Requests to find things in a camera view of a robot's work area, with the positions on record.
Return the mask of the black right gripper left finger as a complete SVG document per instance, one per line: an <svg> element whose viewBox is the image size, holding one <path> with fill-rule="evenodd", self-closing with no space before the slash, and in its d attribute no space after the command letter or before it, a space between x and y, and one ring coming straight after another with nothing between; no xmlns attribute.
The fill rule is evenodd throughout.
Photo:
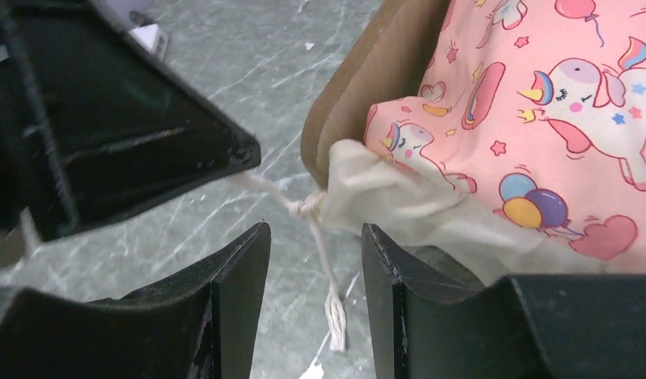
<svg viewBox="0 0 646 379"><path fill-rule="evenodd" d="M257 223L120 299L0 287L0 378L248 378L270 249Z"/></svg>

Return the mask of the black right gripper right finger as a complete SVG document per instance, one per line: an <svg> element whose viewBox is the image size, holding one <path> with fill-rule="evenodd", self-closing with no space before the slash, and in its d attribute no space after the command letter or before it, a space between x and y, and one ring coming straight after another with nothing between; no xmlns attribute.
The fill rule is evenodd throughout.
<svg viewBox="0 0 646 379"><path fill-rule="evenodd" d="M362 229L379 378L646 378L646 275L510 275L476 290Z"/></svg>

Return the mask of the wooden pet bed frame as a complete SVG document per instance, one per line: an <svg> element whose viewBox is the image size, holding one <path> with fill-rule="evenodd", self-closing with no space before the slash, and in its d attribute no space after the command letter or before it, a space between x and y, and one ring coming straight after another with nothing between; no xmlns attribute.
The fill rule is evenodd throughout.
<svg viewBox="0 0 646 379"><path fill-rule="evenodd" d="M313 102L300 153L322 189L329 179L329 149L361 141L370 106L415 94L437 46L447 1L385 1Z"/></svg>

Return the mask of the pink unicorn print mattress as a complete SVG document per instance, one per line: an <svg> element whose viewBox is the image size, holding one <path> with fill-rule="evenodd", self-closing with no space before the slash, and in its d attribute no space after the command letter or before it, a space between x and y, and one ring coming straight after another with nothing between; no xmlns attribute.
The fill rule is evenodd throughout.
<svg viewBox="0 0 646 379"><path fill-rule="evenodd" d="M447 1L415 94L370 106L361 141L291 201L329 281L330 347L347 319L323 227L373 223L491 284L511 272L646 272L646 1Z"/></svg>

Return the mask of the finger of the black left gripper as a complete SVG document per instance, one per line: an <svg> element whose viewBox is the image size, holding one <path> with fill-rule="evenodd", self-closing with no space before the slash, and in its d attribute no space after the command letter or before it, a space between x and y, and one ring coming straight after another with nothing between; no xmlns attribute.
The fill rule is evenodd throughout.
<svg viewBox="0 0 646 379"><path fill-rule="evenodd" d="M257 140L106 1L0 1L0 231L49 242L256 167Z"/></svg>

